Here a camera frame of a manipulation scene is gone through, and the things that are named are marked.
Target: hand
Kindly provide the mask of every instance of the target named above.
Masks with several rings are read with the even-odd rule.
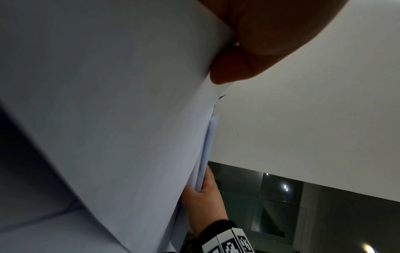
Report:
[[[228,219],[214,175],[208,166],[201,191],[198,193],[192,187],[185,186],[182,192],[182,204],[187,211],[190,228],[196,237],[215,221]]]
[[[313,39],[347,0],[199,0],[240,42],[211,66],[213,83],[254,77]]]

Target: light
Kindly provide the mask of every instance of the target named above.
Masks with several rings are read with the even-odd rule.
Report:
[[[363,249],[365,250],[366,253],[376,253],[376,251],[374,250],[374,248],[372,248],[371,246],[369,246],[368,244],[364,243],[362,245]]]

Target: black sleeve cuff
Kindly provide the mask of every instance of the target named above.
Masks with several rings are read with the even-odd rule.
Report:
[[[218,220],[206,227],[197,238],[198,243],[203,245],[218,234],[225,232],[228,229],[236,228],[236,224],[231,220]]]

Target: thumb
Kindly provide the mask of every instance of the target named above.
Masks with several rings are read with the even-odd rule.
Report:
[[[249,79],[264,72],[283,58],[282,55],[257,55],[241,46],[230,46],[211,65],[210,78],[214,84]]]
[[[187,203],[197,196],[197,192],[190,185],[185,186],[181,195],[181,202],[186,207]]]

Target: ceiling light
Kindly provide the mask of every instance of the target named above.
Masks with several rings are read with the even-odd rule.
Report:
[[[371,246],[369,246],[368,244],[364,243],[362,245],[362,247],[364,248],[366,253],[376,253],[376,251],[374,250],[374,248],[372,248]]]

